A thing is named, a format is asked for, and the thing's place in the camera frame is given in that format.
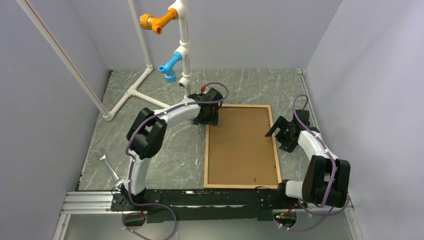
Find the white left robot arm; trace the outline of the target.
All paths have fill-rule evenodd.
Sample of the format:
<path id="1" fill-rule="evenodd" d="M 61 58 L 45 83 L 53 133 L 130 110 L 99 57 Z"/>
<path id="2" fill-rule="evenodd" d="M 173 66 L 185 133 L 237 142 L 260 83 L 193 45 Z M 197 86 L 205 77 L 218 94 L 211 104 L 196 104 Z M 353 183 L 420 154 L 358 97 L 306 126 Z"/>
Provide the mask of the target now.
<path id="1" fill-rule="evenodd" d="M 126 136 L 125 153 L 130 157 L 130 163 L 121 192 L 129 209 L 137 210 L 144 203 L 149 164 L 161 150 L 167 129 L 184 121 L 216 126 L 224 100 L 225 96 L 212 87 L 207 92 L 193 93 L 167 108 L 151 110 L 145 107 L 139 111 Z"/>

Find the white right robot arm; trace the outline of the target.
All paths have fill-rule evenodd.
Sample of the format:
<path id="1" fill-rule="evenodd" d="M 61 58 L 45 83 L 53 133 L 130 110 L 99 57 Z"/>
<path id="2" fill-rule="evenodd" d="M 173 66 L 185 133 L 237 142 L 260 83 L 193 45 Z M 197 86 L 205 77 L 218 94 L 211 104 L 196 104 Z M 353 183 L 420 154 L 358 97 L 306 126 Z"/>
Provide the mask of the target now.
<path id="1" fill-rule="evenodd" d="M 291 121 L 279 116 L 266 133 L 266 137 L 275 136 L 281 150 L 291 153 L 300 147 L 309 158 L 303 180 L 284 179 L 278 184 L 276 203 L 287 208 L 301 200 L 320 207 L 342 208 L 348 198 L 351 165 L 328 149 L 319 129 L 310 125 L 309 117 L 309 111 L 297 109 Z"/>

